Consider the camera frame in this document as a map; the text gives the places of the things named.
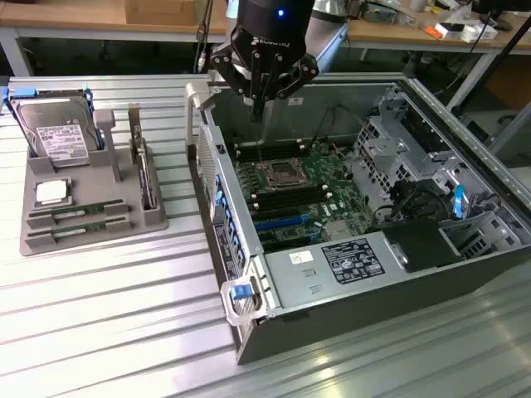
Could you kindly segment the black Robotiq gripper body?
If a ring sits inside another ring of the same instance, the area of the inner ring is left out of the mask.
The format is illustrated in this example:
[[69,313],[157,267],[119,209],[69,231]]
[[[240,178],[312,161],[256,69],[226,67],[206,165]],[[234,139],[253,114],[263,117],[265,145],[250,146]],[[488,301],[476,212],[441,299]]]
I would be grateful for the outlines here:
[[280,71],[286,72],[306,55],[305,36],[314,3],[303,0],[240,1],[231,48],[241,66],[251,70],[258,61],[269,72],[278,56]]

